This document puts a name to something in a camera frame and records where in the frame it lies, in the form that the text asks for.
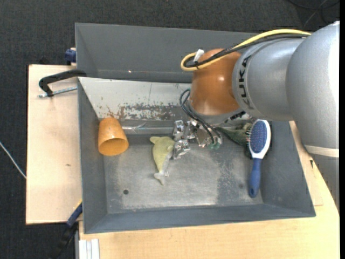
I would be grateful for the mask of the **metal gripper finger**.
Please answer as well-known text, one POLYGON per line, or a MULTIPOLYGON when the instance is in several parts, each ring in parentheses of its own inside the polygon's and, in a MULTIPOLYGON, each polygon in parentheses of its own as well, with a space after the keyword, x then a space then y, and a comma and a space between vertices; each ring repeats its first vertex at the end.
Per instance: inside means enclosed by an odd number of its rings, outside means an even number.
POLYGON ((178 140, 174 144, 172 159, 179 159, 191 150, 188 140, 178 140))
POLYGON ((183 120, 176 120, 174 129, 172 132, 172 138, 174 141, 187 140, 189 134, 189 122, 183 120))

